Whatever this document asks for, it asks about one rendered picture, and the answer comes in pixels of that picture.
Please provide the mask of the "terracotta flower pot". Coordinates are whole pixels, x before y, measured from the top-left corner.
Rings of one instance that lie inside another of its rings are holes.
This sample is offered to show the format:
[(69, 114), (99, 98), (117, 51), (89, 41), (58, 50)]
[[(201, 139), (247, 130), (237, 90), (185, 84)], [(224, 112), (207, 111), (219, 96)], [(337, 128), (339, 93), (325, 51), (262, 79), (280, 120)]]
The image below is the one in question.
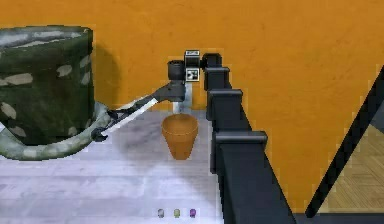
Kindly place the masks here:
[(198, 134), (198, 121), (189, 114), (173, 114), (162, 121), (162, 135), (175, 160), (187, 160)]

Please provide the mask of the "black frame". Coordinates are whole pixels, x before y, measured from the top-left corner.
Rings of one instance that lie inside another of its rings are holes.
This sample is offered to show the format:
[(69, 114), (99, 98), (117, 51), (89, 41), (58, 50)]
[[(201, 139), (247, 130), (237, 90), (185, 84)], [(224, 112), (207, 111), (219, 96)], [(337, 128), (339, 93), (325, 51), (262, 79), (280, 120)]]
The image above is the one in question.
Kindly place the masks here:
[(384, 65), (381, 66), (371, 89), (365, 97), (348, 132), (345, 134), (341, 145), (338, 147), (338, 150), (319, 186), (313, 194), (311, 201), (304, 212), (307, 218), (313, 218), (318, 213), (321, 205), (324, 203), (383, 102)]

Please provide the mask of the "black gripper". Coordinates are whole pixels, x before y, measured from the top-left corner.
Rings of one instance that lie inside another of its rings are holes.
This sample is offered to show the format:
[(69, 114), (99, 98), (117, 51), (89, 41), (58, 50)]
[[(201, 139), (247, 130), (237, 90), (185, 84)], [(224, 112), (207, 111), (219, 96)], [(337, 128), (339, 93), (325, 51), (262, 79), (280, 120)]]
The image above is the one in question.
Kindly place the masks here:
[(147, 95), (137, 99), (132, 104), (125, 105), (120, 109), (108, 110), (107, 114), (114, 120), (121, 121), (127, 117), (136, 117), (146, 111), (150, 102), (182, 102), (185, 100), (185, 64), (183, 60), (171, 60), (167, 63), (169, 82), (160, 87), (153, 95)]

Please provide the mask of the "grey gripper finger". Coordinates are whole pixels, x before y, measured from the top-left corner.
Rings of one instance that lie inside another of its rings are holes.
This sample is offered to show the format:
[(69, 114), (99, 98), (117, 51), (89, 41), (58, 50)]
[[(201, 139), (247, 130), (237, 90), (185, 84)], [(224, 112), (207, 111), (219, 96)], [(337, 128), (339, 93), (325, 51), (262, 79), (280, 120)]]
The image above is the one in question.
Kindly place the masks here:
[[(146, 106), (146, 111), (148, 109), (150, 109), (152, 106), (154, 106), (155, 104), (157, 104), (157, 103), (158, 103), (158, 101), (156, 99), (151, 101), (150, 105)], [(113, 133), (114, 131), (117, 131), (122, 126), (124, 126), (124, 125), (128, 124), (129, 122), (135, 120), (138, 116), (133, 117), (133, 118), (127, 117), (127, 118), (124, 118), (121, 121), (117, 121), (117, 120), (112, 119), (112, 121), (106, 127), (97, 127), (97, 128), (95, 128), (91, 132), (91, 139), (93, 141), (95, 141), (95, 142), (105, 141), (108, 138), (109, 134)]]

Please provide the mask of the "green camouflage watering can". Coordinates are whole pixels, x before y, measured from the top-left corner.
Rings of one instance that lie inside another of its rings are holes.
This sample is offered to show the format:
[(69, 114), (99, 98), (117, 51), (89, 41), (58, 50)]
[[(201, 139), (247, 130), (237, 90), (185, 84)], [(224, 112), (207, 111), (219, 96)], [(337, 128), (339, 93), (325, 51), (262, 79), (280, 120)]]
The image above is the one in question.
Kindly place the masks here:
[(0, 156), (63, 158), (107, 126), (94, 99), (93, 31), (81, 26), (0, 28)]

